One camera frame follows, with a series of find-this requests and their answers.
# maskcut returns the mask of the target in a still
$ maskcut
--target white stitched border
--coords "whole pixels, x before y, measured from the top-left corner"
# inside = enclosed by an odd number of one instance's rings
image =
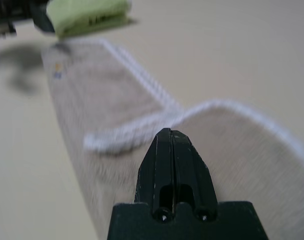
[[[175,101],[163,87],[155,81],[131,56],[121,47],[111,44],[109,41],[103,38],[97,38],[95,36],[88,37],[74,37],[68,38],[63,43],[72,44],[101,44],[106,50],[113,55],[124,67],[126,67],[135,77],[135,79],[162,104],[165,111],[182,111],[182,107]]]
[[[304,159],[304,147],[287,130],[280,127],[271,119],[254,111],[233,100],[214,99],[204,102],[196,107],[187,110],[184,113],[178,113],[171,116],[166,114],[159,115],[158,118],[145,117],[137,121],[125,124],[112,131],[106,131],[104,134],[89,134],[84,139],[84,146],[87,149],[99,151],[101,153],[120,153],[122,151],[137,147],[141,144],[150,142],[155,135],[163,128],[174,127],[188,118],[206,112],[215,108],[227,108],[245,117],[252,119],[255,123],[263,126],[271,133],[275,134],[283,143],[291,148],[300,158]]]
[[[182,107],[124,49],[115,47],[108,41],[97,37],[77,37],[69,38],[65,41],[70,43],[103,44],[137,78],[149,93],[165,107],[165,111],[141,117],[118,128],[86,135],[84,138],[84,147],[86,149],[102,153],[120,153],[121,151],[151,141],[162,128],[171,128],[200,112],[224,107],[251,118],[254,122],[275,134],[293,152],[304,159],[303,145],[289,131],[249,107],[233,100],[215,99],[183,112]]]

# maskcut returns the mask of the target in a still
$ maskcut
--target towel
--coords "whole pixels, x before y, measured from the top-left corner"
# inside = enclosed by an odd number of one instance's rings
[[[121,47],[83,38],[43,52],[66,147],[100,240],[112,208],[131,203],[155,132],[186,134],[217,200],[250,201],[270,240],[304,240],[304,148],[287,130],[231,100],[178,103]]]
[[[130,7],[127,0],[53,0],[47,15],[56,35],[68,37],[124,25]]]

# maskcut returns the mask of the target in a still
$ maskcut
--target light green object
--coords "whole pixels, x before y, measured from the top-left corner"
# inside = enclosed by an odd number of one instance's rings
[[[59,37],[124,25],[131,4],[127,0],[52,0],[47,15]]]

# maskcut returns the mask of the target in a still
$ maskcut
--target beige towel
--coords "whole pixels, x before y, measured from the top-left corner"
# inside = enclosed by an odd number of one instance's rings
[[[56,46],[43,59],[67,150],[99,239],[104,240],[113,205],[134,199],[137,171],[150,142],[102,154],[85,150],[84,136],[167,111],[174,104],[169,101],[166,107],[160,99],[168,96],[153,94],[145,85],[148,80],[137,80],[130,71],[131,66],[137,70],[135,64],[127,65],[105,45],[93,50],[87,44],[68,45],[63,58]],[[91,60],[83,65],[84,59]],[[56,64],[63,62],[59,77]],[[304,240],[304,152],[297,142],[229,104],[199,108],[172,124],[190,137],[209,167],[218,201],[251,201],[271,240]]]

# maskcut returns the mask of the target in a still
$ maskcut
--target small label on towel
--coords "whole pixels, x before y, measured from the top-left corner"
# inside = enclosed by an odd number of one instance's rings
[[[55,64],[54,78],[56,79],[62,78],[62,65],[60,63]]]

